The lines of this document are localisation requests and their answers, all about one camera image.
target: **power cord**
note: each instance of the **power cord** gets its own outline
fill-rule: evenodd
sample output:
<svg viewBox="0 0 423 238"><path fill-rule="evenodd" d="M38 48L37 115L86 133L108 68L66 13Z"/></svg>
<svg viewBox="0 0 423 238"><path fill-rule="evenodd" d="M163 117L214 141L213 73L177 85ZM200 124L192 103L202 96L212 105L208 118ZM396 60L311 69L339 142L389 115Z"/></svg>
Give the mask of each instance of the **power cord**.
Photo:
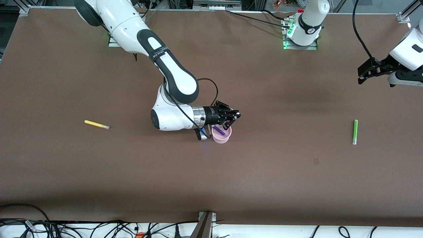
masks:
<svg viewBox="0 0 423 238"><path fill-rule="evenodd" d="M314 228L313 234L310 236L310 238L314 238L314 236L316 235L317 229L318 229L319 227L320 227L320 226L316 226L316 228Z"/></svg>
<svg viewBox="0 0 423 238"><path fill-rule="evenodd" d="M47 214L39 207L31 205L31 204L25 204L25 203L11 203L11 204L6 204L6 205L2 205L0 206L0 208L7 208L7 207L31 207L31 208L35 208L36 210L38 210L41 214L43 214L43 216L46 218L47 221L51 222L49 217L47 216ZM58 238L62 238L59 232L59 228L57 227L57 224L53 224L54 229L56 230L56 236ZM32 232L32 230L25 224L25 226L27 227L27 230L29 229L30 232ZM50 235L51 237L54 237L53 235L53 229L50 228Z"/></svg>
<svg viewBox="0 0 423 238"><path fill-rule="evenodd" d="M216 99L217 99L217 96L219 95L219 89L217 88L217 84L213 81L213 80L211 80L211 79L209 79L209 78L206 78L206 77L204 77L204 78L200 78L200 79L197 79L197 81L201 81L201 80L208 80L208 81L210 81L210 82L212 82L213 84L214 84L214 86L216 87L216 96L214 97L214 100L212 101L212 103L210 104L210 106L212 107L213 106L213 104L214 104L214 102L216 101Z"/></svg>
<svg viewBox="0 0 423 238"><path fill-rule="evenodd" d="M360 41L361 45L363 46L364 50L366 51L367 55L369 56L370 60L377 66L380 66L380 64L378 62L376 62L376 60L373 58L373 56L371 55L370 51L367 49L366 44L364 43L364 41L361 39L360 35L358 34L357 28L355 26L355 10L357 9L357 5L358 5L358 1L355 1L354 4L354 9L352 10L352 27L354 28L354 33L357 36L358 40Z"/></svg>
<svg viewBox="0 0 423 238"><path fill-rule="evenodd" d="M283 20L283 18L282 18L282 17L278 17L278 16L276 16L275 14L271 13L270 11L268 11L268 10L266 10L266 9L263 9L263 10L260 10L260 11L262 11L262 12L267 12L267 13L269 13L272 17L274 17L274 18L276 18L276 19L278 19L278 20Z"/></svg>
<svg viewBox="0 0 423 238"><path fill-rule="evenodd" d="M144 12L144 14L141 16L141 18L145 17L145 16L147 15L147 13L148 13L148 11L149 11L149 10L150 10L150 9L149 9L149 8L147 8L146 12Z"/></svg>
<svg viewBox="0 0 423 238"><path fill-rule="evenodd" d="M372 236L373 236L373 232L374 232L374 230L376 230L376 228L377 228L377 227L373 227L373 229L371 229L371 232L370 232L370 238L372 238Z"/></svg>
<svg viewBox="0 0 423 238"><path fill-rule="evenodd" d="M263 20L260 20L260 19L254 18L254 17L249 17L249 16L241 15L241 14L238 14L236 12L231 12L231 11L228 11L228 10L225 10L225 11L226 12L229 12L230 14L234 14L234 15L237 15L237 16L240 16L240 17L246 17L246 18L253 19L253 20L256 20L256 21L259 21L259 22L264 22L264 23L267 23L267 24L271 24L271 25L275 25L275 26L278 26L278 27L289 29L289 26L285 26L285 25L280 25L280 24L276 24L276 23L272 23L272 22L263 21Z"/></svg>
<svg viewBox="0 0 423 238"><path fill-rule="evenodd" d="M173 99L173 97L170 96L168 90L166 89L166 87L163 85L163 89L166 93L166 95L168 96L168 98L170 98L170 100L172 100L172 102L179 108L179 110L194 124L194 126L203 134L207 137L207 139L210 139L211 137L206 135L206 133L203 131L202 128L200 128L197 123L195 123L185 112L184 110L182 110L182 108L179 106L178 103L176 103L176 101Z"/></svg>
<svg viewBox="0 0 423 238"><path fill-rule="evenodd" d="M175 226L175 238L181 238L181 234L179 233L179 226Z"/></svg>
<svg viewBox="0 0 423 238"><path fill-rule="evenodd" d="M344 229L346 231L347 236L342 233L341 229ZM338 232L344 238L351 238L351 236L349 236L349 232L348 232L348 229L346 227L343 227L343 226L338 227Z"/></svg>
<svg viewBox="0 0 423 238"><path fill-rule="evenodd" d="M212 82L213 84L214 84L214 86L216 87L216 96L214 97L214 100L213 100L213 102L211 103L211 105L210 106L213 106L213 104L214 104L214 102L216 101L216 99L217 99L217 96L219 95L219 89L218 89L218 87L217 87L217 84L213 81L213 80L211 80L211 79L209 79L209 78L206 78L206 77L204 77L204 78L200 78L200 79L197 79L197 81L201 81L201 80L208 80L208 81L210 81L210 82ZM163 90L165 91L165 93L166 93L166 95L170 98L170 100L179 108L179 110L193 123L193 125L203 134L203 135L205 135L206 137L207 137L207 139L210 139L211 138L211 136L208 136L204 131L203 131L203 129L202 128L200 128L198 125L197 125L197 123L195 123L185 112L184 112L184 110L182 110L182 108L179 106L179 104L178 103L176 103L176 101L173 99L173 97L171 97L170 96L170 93L168 92L168 90L166 89L166 87L165 87L165 85L163 84Z"/></svg>

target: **white robot link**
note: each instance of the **white robot link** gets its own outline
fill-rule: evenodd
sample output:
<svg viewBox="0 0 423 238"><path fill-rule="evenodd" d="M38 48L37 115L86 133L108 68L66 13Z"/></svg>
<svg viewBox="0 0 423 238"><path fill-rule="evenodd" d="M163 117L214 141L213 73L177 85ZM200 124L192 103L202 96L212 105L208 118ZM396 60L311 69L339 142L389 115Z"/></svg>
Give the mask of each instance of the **white robot link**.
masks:
<svg viewBox="0 0 423 238"><path fill-rule="evenodd" d="M79 16L92 26L103 26L127 52L150 58L164 76L151 110L155 128L164 131L194 129L197 138L209 138L205 125L227 130L241 116L238 110L216 101L211 106L190 106L198 96L198 82L142 20L130 0L75 0Z"/></svg>
<svg viewBox="0 0 423 238"><path fill-rule="evenodd" d="M294 18L294 23L287 37L297 45L311 45L319 37L321 24L329 9L327 0L310 0L304 12L297 12L291 16Z"/></svg>
<svg viewBox="0 0 423 238"><path fill-rule="evenodd" d="M368 78L389 75L395 85L423 86L423 18L382 61L371 57L358 67L358 84Z"/></svg>

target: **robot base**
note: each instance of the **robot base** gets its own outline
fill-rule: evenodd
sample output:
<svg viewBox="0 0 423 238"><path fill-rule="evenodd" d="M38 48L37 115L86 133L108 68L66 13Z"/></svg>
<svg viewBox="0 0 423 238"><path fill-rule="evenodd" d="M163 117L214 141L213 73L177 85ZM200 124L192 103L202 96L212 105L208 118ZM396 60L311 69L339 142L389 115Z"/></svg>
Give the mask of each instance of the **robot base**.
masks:
<svg viewBox="0 0 423 238"><path fill-rule="evenodd" d="M281 20L281 25L287 25L292 28L292 24L295 22L294 15L285 17L284 20ZM282 28L282 38L283 38L283 48L285 50L317 50L317 40L311 45L301 46L295 44L287 35L291 29Z"/></svg>

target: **black cable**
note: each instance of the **black cable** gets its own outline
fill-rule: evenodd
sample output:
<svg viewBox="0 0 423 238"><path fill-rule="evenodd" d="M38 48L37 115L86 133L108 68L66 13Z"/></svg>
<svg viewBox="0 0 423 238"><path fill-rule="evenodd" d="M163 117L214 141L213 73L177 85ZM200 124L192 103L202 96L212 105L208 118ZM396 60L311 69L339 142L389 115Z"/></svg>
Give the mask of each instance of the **black cable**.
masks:
<svg viewBox="0 0 423 238"><path fill-rule="evenodd" d="M370 238L373 236L373 232L374 232L374 230L376 230L376 228L377 228L377 227L373 227L373 229L371 229L371 232L370 232Z"/></svg>
<svg viewBox="0 0 423 238"><path fill-rule="evenodd" d="M96 227L94 227L93 231L91 232L90 238L93 237L94 232L96 231L97 228L99 228L101 225L103 225L104 223L109 223L109 222L102 222L100 224L98 224Z"/></svg>
<svg viewBox="0 0 423 238"><path fill-rule="evenodd" d="M76 233L76 234L77 234L80 238L83 238L83 237L82 237L82 235L81 235L79 232L77 232L75 228L73 228L73 227L68 227L68 226L66 226L66 225L61 225L61 224L60 224L60 226L63 226L63 227L62 227L62 230L63 230L63 228L65 228L65 229L69 229L69 230L71 230L71 231L75 232L75 233Z"/></svg>
<svg viewBox="0 0 423 238"><path fill-rule="evenodd" d="M251 7L253 6L253 4L254 4L256 1L257 1L257 0L254 0L254 2L252 2L252 3L251 3L250 7L249 7L249 8L247 8L247 10L246 10L246 11L249 11L249 10L251 9Z"/></svg>
<svg viewBox="0 0 423 238"><path fill-rule="evenodd" d="M116 231L117 230L117 228L119 227L119 224L115 227L115 228L113 228L113 229L111 229L105 236L104 236L104 238L106 238L108 235L110 235L110 233L112 233L112 231Z"/></svg>
<svg viewBox="0 0 423 238"><path fill-rule="evenodd" d="M144 12L144 14L141 16L141 18L145 17L145 16L147 15L147 12L148 12L149 10L150 10L150 9L149 9L149 8L147 8L146 12Z"/></svg>
<svg viewBox="0 0 423 238"><path fill-rule="evenodd" d="M204 77L204 78L200 78L200 79L197 79L197 81L201 81L201 80L208 80L208 81L212 82L212 83L214 84L214 86L216 87L216 96L214 97L214 99L213 99L212 103L210 104L210 106L212 107L212 106L213 106L213 104L214 104L214 102L215 102L215 101L216 101L216 99L217 99L217 96L219 95L219 89L217 88L217 84L216 84L213 80L211 80L211 79L209 79L209 78L206 78L206 77Z"/></svg>
<svg viewBox="0 0 423 238"><path fill-rule="evenodd" d="M262 12L267 12L267 13L269 13L272 17L274 17L274 18L276 18L276 19L279 19L279 20L283 20L283 18L282 18L282 17L278 17L278 16L276 16L275 14L271 13L270 11L268 11L268 10L266 10L266 9L263 9L263 10L260 10L260 11L262 11Z"/></svg>
<svg viewBox="0 0 423 238"><path fill-rule="evenodd" d="M278 26L278 27L289 29L289 26L286 26L286 25L280 25L280 24L276 24L276 23L271 23L271 22L263 21L263 20L260 20L260 19L254 18L254 17L249 17L249 16L241 15L241 14L238 14L236 12L231 12L231 11L228 11L228 10L225 10L225 11L226 12L229 12L231 14L235 14L237 16L246 17L246 18L250 18L250 19L253 19L253 20L256 20L256 21L259 21L259 22L264 22L264 23L267 23L267 24L271 24L271 25L275 25L275 26Z"/></svg>
<svg viewBox="0 0 423 238"><path fill-rule="evenodd" d="M345 235L342 233L341 229L344 229L344 230L346 231L346 233L347 233L347 235L348 235L348 236L345 236ZM346 227L343 227L343 226L338 227L338 232L339 232L339 234L340 234L341 236L343 236L344 238L351 238L351 236L349 235L348 229L347 229Z"/></svg>
<svg viewBox="0 0 423 238"><path fill-rule="evenodd" d="M156 232L155 234L159 234L159 235L162 235L162 236L164 236L164 237L166 237L166 238L170 238L169 236L167 236L167 235L165 235L165 234L163 234L163 233L160 233L160 232Z"/></svg>
<svg viewBox="0 0 423 238"><path fill-rule="evenodd" d="M119 230L119 226L121 226L121 224L118 224L118 225L116 226L116 230L115 230L115 233L112 235L112 238L115 238L115 237L116 237L116 235L117 235L117 233L120 231L120 230Z"/></svg>
<svg viewBox="0 0 423 238"><path fill-rule="evenodd" d="M352 10L352 27L354 28L354 33L358 38L358 41L360 41L361 45L363 46L364 50L366 51L367 55L369 56L370 60L376 64L377 66L380 66L380 64L378 62L376 62L376 60L373 58L373 56L370 54L370 51L367 49L366 44L363 42L363 40L361 39L360 35L357 32L357 28L355 26L355 10L357 9L357 5L358 5L358 1L355 1L354 4L354 9Z"/></svg>
<svg viewBox="0 0 423 238"><path fill-rule="evenodd" d="M76 236L74 236L74 235L72 235L72 234L69 234L69 233L67 233L67 232L64 232L64 231L62 231L61 233L63 233L63 234L67 234L67 235L70 235L71 237L73 237L73 238L77 238Z"/></svg>
<svg viewBox="0 0 423 238"><path fill-rule="evenodd" d="M166 95L170 98L170 100L172 100L172 102L179 108L179 110L194 124L194 126L203 134L203 135L205 135L206 137L207 137L207 139L210 139L211 137L210 136L208 136L204 131L203 131L203 129L202 128L200 128L198 125L197 125L197 123L195 123L185 112L184 112L184 110L182 110L182 108L179 106L179 104L178 103L176 103L176 101L173 99L173 97L171 97L170 96L170 94L169 94L169 92L168 92L168 90L166 89L166 86L165 85L163 85L163 89L164 89L164 91L165 91L165 93L166 93Z"/></svg>
<svg viewBox="0 0 423 238"><path fill-rule="evenodd" d="M174 224L171 224L171 225L168 225L168 226L165 226L165 227L163 227L163 228L160 228L160 229L158 229L158 230L156 230L156 231L153 231L152 232L152 235L153 234L156 234L157 232L159 232L159 231L162 231L162 230L164 230L164 229L167 229L167 228L169 228L169 227L172 227L172 226L176 226L176 225L179 225L179 224L185 224L185 223L197 223L198 221L183 221L183 222L177 222L177 223L174 223Z"/></svg>
<svg viewBox="0 0 423 238"><path fill-rule="evenodd" d="M314 236L316 235L317 229L318 229L319 227L320 227L320 226L316 226L316 228L314 229L313 234L310 236L310 238L314 238Z"/></svg>
<svg viewBox="0 0 423 238"><path fill-rule="evenodd" d="M47 216L47 214L39 207L31 205L31 204L25 204L25 203L11 203L11 204L6 204L6 205L2 205L0 206L0 208L7 208L7 207L16 207L16 206L23 206L23 207L31 207L31 208L35 208L37 209L41 214L43 214L43 216L46 218L47 221L51 222L51 220L49 219L49 217ZM59 234L59 228L57 227L57 224L53 225L55 230L56 230L56 235L58 238L61 238L60 234Z"/></svg>

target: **table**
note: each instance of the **table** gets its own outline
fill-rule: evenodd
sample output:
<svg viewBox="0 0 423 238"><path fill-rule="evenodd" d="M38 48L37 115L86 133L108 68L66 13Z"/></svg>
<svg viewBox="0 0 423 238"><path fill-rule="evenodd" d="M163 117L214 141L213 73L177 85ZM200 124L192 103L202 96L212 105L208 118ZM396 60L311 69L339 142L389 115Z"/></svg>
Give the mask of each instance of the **table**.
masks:
<svg viewBox="0 0 423 238"><path fill-rule="evenodd" d="M174 222L213 210L238 224L423 224L423 91L386 77L357 84L367 55L351 15L327 16L317 51L284 50L280 28L224 11L159 11L148 24L240 110L230 141L156 130L162 77L147 57L107 47L104 29L74 9L31 9L0 64L1 204L32 203L55 220ZM379 59L408 30L394 15L358 15L357 28ZM195 103L207 105L214 87L200 88Z"/></svg>

